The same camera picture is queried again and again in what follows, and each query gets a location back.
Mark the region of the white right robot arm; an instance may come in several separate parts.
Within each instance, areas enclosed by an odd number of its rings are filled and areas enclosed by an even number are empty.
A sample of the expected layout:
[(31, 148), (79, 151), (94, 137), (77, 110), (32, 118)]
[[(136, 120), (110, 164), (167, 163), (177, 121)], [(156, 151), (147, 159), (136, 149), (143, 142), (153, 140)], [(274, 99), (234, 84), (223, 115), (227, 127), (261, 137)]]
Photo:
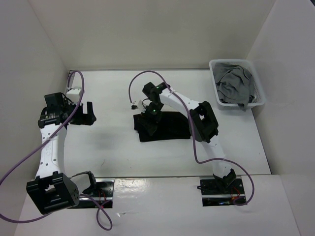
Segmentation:
[(209, 102), (193, 101), (166, 83), (149, 82), (142, 89), (149, 105), (134, 116), (134, 129), (141, 142), (188, 139), (201, 143), (212, 162), (216, 189), (227, 193), (236, 179), (219, 142), (219, 124)]

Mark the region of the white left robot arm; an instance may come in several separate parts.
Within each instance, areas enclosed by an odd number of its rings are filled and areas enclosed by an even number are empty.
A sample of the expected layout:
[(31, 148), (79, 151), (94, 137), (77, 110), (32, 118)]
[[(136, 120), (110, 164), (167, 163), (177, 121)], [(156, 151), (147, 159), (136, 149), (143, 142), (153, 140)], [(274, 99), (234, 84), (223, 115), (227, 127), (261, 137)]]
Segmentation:
[(80, 194), (93, 196), (98, 184), (91, 171), (67, 177), (64, 168), (64, 145), (67, 127), (91, 126), (96, 121), (92, 102), (87, 103), (87, 113), (81, 103), (83, 91), (72, 88), (67, 93), (45, 95), (38, 126), (43, 147), (35, 179), (29, 181), (26, 190), (41, 214), (46, 215), (61, 209), (79, 205)]

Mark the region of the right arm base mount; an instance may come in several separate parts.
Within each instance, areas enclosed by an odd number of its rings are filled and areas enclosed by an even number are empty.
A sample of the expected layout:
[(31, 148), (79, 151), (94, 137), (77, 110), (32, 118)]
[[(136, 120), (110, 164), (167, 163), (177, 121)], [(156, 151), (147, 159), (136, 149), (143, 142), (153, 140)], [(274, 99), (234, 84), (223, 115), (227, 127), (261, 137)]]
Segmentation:
[(247, 200), (240, 177), (225, 190), (219, 190), (214, 177), (201, 177), (197, 189), (201, 192), (203, 207), (233, 206), (235, 203), (244, 204)]

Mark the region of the black skirt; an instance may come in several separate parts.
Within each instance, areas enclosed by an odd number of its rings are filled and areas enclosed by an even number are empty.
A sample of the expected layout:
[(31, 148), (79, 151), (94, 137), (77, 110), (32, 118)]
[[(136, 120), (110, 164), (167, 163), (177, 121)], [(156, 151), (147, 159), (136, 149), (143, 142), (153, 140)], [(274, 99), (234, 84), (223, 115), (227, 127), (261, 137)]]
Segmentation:
[(188, 119), (179, 112), (162, 112), (156, 121), (143, 113), (133, 116), (140, 142), (186, 140), (191, 138)]

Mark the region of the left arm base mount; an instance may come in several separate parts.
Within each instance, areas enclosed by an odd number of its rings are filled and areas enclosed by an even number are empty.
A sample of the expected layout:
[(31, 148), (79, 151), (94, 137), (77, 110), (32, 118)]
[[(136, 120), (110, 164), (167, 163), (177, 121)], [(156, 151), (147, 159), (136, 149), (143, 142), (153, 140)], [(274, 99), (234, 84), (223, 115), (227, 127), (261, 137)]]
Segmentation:
[(80, 194), (93, 198), (102, 208), (113, 207), (113, 178), (95, 177), (91, 171), (85, 171), (73, 175), (70, 180), (77, 185)]

